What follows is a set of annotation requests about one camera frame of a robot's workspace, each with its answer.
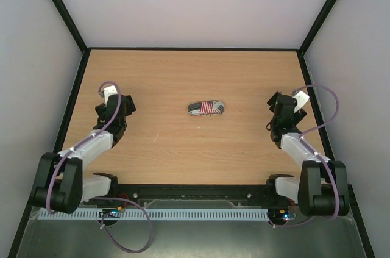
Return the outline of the striped sunglasses case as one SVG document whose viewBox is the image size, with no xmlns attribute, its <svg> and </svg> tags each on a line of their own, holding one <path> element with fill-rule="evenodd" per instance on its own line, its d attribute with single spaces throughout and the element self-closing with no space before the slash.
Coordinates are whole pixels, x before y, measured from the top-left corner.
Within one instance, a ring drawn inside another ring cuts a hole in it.
<svg viewBox="0 0 390 258">
<path fill-rule="evenodd" d="M 190 116 L 212 116 L 224 113 L 225 104 L 222 101 L 209 100 L 192 102 L 188 105 Z"/>
</svg>

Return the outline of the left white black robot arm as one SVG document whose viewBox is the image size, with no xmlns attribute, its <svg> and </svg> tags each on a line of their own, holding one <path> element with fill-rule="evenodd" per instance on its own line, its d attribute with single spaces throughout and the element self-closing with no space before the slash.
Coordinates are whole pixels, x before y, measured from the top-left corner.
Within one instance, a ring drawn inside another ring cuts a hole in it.
<svg viewBox="0 0 390 258">
<path fill-rule="evenodd" d="M 80 203 L 109 193 L 114 177 L 83 171 L 98 156 L 115 147 L 127 128 L 126 117 L 137 109 L 130 95 L 110 95 L 96 106 L 97 125 L 76 145 L 58 153 L 46 152 L 39 161 L 29 196 L 33 206 L 48 213 L 73 213 Z"/>
</svg>

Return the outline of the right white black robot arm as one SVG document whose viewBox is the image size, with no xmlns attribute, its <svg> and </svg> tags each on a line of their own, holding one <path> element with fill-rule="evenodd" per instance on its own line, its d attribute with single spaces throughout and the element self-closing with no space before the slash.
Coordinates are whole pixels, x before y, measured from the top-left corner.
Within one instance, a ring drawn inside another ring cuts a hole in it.
<svg viewBox="0 0 390 258">
<path fill-rule="evenodd" d="M 276 92 L 269 100 L 272 112 L 267 129 L 270 138 L 300 167 L 300 177 L 273 175 L 274 184 L 266 189 L 266 198 L 273 204 L 285 198 L 294 201 L 307 217 L 337 218 L 350 210 L 346 166 L 321 154 L 305 138 L 298 124 L 307 115 L 303 106 L 309 96 L 303 91 L 294 95 Z"/>
</svg>

